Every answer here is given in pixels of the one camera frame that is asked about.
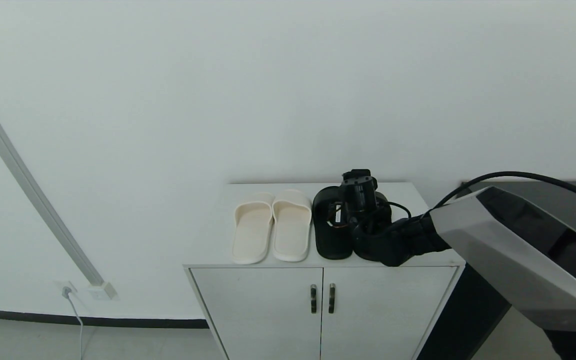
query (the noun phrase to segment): gray floor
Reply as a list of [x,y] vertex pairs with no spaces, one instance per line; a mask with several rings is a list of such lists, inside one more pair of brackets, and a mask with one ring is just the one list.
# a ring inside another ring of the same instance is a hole
[[[80,328],[0,320],[0,360],[78,360]],[[84,328],[85,360],[223,360],[210,330]]]
[[[79,326],[0,320],[0,360],[77,360]],[[85,360],[222,360],[210,330],[84,328]],[[472,360],[559,360],[544,331],[511,309]]]

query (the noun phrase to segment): wall outlet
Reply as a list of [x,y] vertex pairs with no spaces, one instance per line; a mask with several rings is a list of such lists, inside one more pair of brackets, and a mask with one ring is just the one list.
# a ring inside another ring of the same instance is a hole
[[89,286],[87,291],[94,300],[113,300],[117,295],[115,288],[108,281],[99,286]]
[[72,290],[72,293],[75,294],[77,293],[77,288],[73,285],[72,282],[67,281],[67,280],[54,280],[52,281],[52,283],[55,285],[55,287],[57,287],[57,289],[59,289],[59,294],[62,294],[62,290],[64,290],[64,287],[69,287]]

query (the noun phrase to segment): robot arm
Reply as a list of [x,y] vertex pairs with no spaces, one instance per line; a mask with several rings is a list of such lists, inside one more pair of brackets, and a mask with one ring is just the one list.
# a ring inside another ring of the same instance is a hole
[[[496,176],[546,179],[576,192],[567,182],[537,174],[504,172],[481,178]],[[357,198],[372,197],[366,184],[361,191],[343,187],[341,194],[352,194],[342,196],[344,203],[357,205],[361,203]],[[546,332],[563,359],[576,359],[576,231],[526,199],[497,187],[449,201],[458,191],[425,214],[380,223],[377,230],[371,221],[379,217],[383,207],[364,212],[368,215],[363,217],[347,212],[347,223],[354,241],[361,242],[370,256],[386,266],[396,267],[412,256],[454,249],[512,306]]]

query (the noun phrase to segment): white wall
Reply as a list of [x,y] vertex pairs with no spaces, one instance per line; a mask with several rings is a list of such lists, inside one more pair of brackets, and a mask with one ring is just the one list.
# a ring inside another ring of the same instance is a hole
[[[84,315],[199,318],[222,184],[576,179],[576,2],[0,1],[0,121],[119,293]],[[86,285],[0,160],[0,310],[69,314],[52,280]]]

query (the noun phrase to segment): slipper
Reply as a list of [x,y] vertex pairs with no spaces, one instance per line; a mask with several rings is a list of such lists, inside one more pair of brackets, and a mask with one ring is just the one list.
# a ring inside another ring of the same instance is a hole
[[271,193],[255,193],[235,208],[235,239],[232,261],[235,264],[254,264],[268,253],[270,228],[273,226]]
[[301,191],[288,189],[272,203],[274,257],[284,262],[301,262],[308,255],[311,234],[311,201]]
[[339,187],[324,187],[312,202],[315,244],[319,255],[330,260],[346,259],[353,254],[352,233],[341,223]]

